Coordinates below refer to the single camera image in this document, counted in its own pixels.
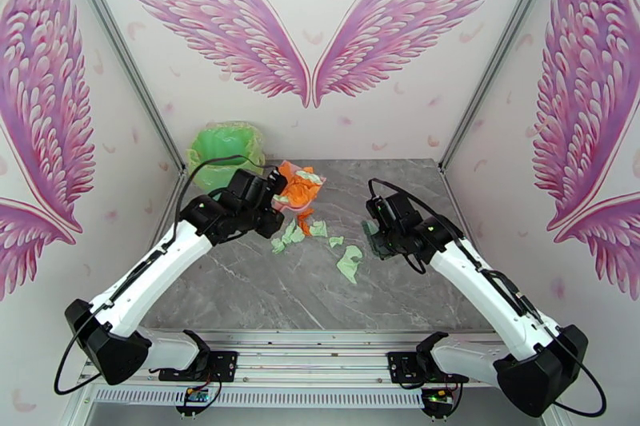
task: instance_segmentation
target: green paper piece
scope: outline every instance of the green paper piece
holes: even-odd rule
[[[324,220],[316,220],[309,227],[309,233],[314,237],[328,237],[326,233],[326,222]]]
[[[342,245],[344,243],[345,243],[345,238],[343,236],[329,237],[329,245],[331,246],[331,248],[335,247],[336,245]]]
[[[291,223],[288,224],[284,234],[282,235],[282,242],[284,242],[285,245],[290,244],[292,242],[291,236],[294,235],[295,228],[296,228],[295,219],[293,219]]]
[[[347,245],[344,256],[336,263],[342,275],[354,285],[357,284],[355,273],[358,270],[360,259],[362,259],[362,251],[355,245]]]
[[[304,240],[305,240],[305,233],[302,231],[302,229],[300,229],[300,227],[296,226],[295,230],[291,234],[291,241],[298,243]]]
[[[274,249],[271,251],[274,254],[279,254],[285,249],[284,242],[282,242],[278,238],[271,239],[271,245],[274,247]]]

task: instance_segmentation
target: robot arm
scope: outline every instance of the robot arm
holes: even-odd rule
[[[90,303],[75,300],[67,307],[74,338],[107,384],[120,384],[140,368],[182,371],[194,381],[207,376],[209,349],[195,333],[151,332],[140,321],[178,276],[215,245],[250,230],[265,238],[276,233],[284,216],[272,208],[271,199],[285,186],[277,170],[266,178],[236,171],[226,188],[193,199],[180,212],[175,230],[118,282]]]
[[[372,181],[396,193],[378,197]],[[498,347],[469,344],[434,333],[416,348],[425,382],[439,382],[437,378],[447,375],[470,377],[500,388],[526,414],[540,416],[584,368],[584,334],[574,325],[560,328],[538,311],[444,216],[394,185],[372,181],[366,207],[378,223],[378,231],[369,235],[374,252],[382,259],[401,254],[421,274],[430,265],[469,299],[504,341]],[[181,380],[205,380],[211,357],[200,337],[189,330],[179,337],[151,332],[140,327],[140,321],[171,283],[215,245],[251,230],[266,238],[277,232],[283,215],[272,208],[271,200],[285,186],[286,179],[277,170],[266,178],[237,171],[225,189],[193,199],[180,212],[174,229],[117,283],[90,303],[71,303],[65,315],[74,338],[63,355],[54,390],[64,394],[82,387],[58,389],[62,364],[74,341],[111,385],[140,368],[160,368],[171,377],[179,374]],[[431,216],[423,219],[410,200]],[[604,412],[606,400],[597,387]]]
[[[396,193],[376,196],[372,181]],[[465,295],[504,342],[499,347],[471,344],[434,333],[416,348],[425,382],[443,375],[480,380],[500,388],[524,413],[540,416],[577,379],[585,335],[575,325],[560,328],[537,310],[446,217],[395,185],[372,181],[366,207],[378,223],[378,231],[369,235],[374,252],[382,259],[401,254],[421,274],[430,265]],[[423,219],[411,200],[431,215]]]

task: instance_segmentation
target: gray marble tabletop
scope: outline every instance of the gray marble tabletop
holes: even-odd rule
[[[391,181],[458,223],[431,160],[294,161],[311,165],[326,183],[311,220],[324,220],[329,246],[308,237],[283,253],[256,233],[213,248],[187,269],[147,313],[153,328],[487,330],[489,324],[447,280],[428,269],[419,276],[401,257],[380,261],[361,222],[368,218],[371,177]],[[187,194],[199,192],[193,188]],[[294,218],[286,213],[285,225]],[[337,269],[347,245],[364,254],[351,284]]]

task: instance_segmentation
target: white wall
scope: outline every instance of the white wall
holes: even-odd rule
[[[637,26],[638,12],[627,12],[633,13]],[[628,291],[623,293],[617,284],[610,284],[606,274],[598,278],[587,244],[575,238],[554,242],[560,229],[546,230],[555,215],[554,199],[534,186],[533,140],[539,141],[540,136],[534,136],[532,129],[538,120],[537,83],[542,75],[544,33],[549,20],[550,0],[538,0],[455,155],[448,178],[484,257],[512,277],[545,313],[561,324],[575,323],[588,336],[586,365],[602,382],[610,406],[600,420],[572,416],[573,423],[638,424],[635,383],[640,365],[635,344],[640,340],[640,302],[634,301]],[[622,32],[631,36],[634,23]],[[638,39],[627,41],[634,46]],[[631,53],[637,60],[637,49]],[[637,63],[627,61],[622,69],[632,74],[632,79],[638,76]],[[637,86],[630,88],[629,103],[638,100]],[[618,94],[624,89],[622,84],[617,86]],[[607,133],[604,122],[601,131]],[[607,137],[616,134],[609,129]],[[589,205],[640,189],[638,140],[640,117],[636,115],[604,184]],[[619,218],[637,216],[636,210]],[[631,274],[638,271],[640,252],[637,237],[633,232],[629,235],[628,249],[634,257],[628,268]],[[624,246],[616,239],[614,247],[619,251]],[[614,273],[614,281],[619,277]],[[598,395],[581,374],[578,383],[562,396],[562,402],[593,411],[598,407]]]
[[[0,10],[7,1],[0,0]],[[27,277],[24,285],[18,285],[11,294],[7,284],[0,301],[0,424],[12,426],[58,423],[67,398],[55,396],[52,384],[71,337],[64,319],[65,307],[76,297],[90,300],[145,251],[177,176],[170,165],[166,171],[160,167],[165,167],[169,158],[127,85],[90,7],[85,0],[72,1],[78,7],[85,80],[90,87],[93,188],[75,202],[74,217],[82,227],[82,233],[69,230],[75,245],[55,241],[44,246],[33,282]],[[7,39],[4,21],[0,44]],[[7,80],[6,69],[0,59],[3,83]],[[3,91],[0,98],[6,107],[7,92]],[[1,134],[0,197],[42,210]],[[0,233],[0,238],[9,245],[6,233]],[[0,266],[5,270],[11,249],[16,247],[9,245],[8,250],[0,251]],[[74,350],[64,388],[74,384],[82,362],[82,354]]]
[[[292,93],[267,98],[228,80],[140,1],[108,2],[181,149],[208,122],[246,120],[266,135],[266,152],[280,157],[439,158],[516,0],[486,0],[388,80],[356,98],[328,94],[318,109],[304,109]],[[313,72],[354,0],[268,2]]]

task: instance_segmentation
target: pink feather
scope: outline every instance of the pink feather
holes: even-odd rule
[[[33,280],[42,247],[53,241],[74,244],[64,227],[54,225],[43,211],[0,197],[0,301],[12,293],[27,276]]]
[[[582,212],[555,238],[570,237],[589,245],[598,277],[640,297],[640,192],[604,200]]]
[[[9,0],[0,18],[0,115],[32,193],[73,230],[74,201],[89,191],[89,88],[70,0]]]
[[[309,105],[309,74],[267,0],[139,0],[187,45],[267,97],[283,92]]]
[[[548,229],[602,185],[638,102],[640,26],[632,0],[553,0],[538,83],[538,188],[556,200]]]
[[[314,105],[354,97],[437,43],[483,0],[356,0],[314,70]]]

